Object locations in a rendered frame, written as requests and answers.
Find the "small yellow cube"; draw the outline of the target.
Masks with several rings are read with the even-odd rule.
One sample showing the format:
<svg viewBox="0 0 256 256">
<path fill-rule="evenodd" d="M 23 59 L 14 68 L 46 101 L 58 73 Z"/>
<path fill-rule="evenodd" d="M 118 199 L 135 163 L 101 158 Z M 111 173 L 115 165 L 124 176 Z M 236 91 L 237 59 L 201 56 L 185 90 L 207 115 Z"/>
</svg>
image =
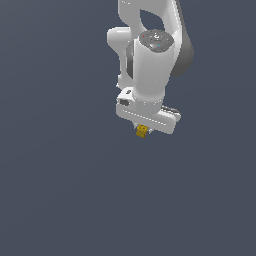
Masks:
<svg viewBox="0 0 256 256">
<path fill-rule="evenodd" d="M 136 135 L 144 138 L 148 132 L 148 127 L 142 124 L 139 124 L 137 127 Z"/>
</svg>

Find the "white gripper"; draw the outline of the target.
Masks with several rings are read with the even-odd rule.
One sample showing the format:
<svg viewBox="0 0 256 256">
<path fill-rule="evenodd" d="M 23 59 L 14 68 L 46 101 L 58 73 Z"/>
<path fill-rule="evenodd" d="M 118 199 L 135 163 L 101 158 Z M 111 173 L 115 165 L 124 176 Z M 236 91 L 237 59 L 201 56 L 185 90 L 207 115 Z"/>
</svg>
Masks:
<svg viewBox="0 0 256 256">
<path fill-rule="evenodd" d="M 154 130 L 172 134 L 181 114 L 178 110 L 162 105 L 163 100 L 155 102 L 140 101 L 132 95 L 133 87 L 124 88 L 117 97 L 116 114 L 133 123 L 147 126 L 147 134 Z"/>
</svg>

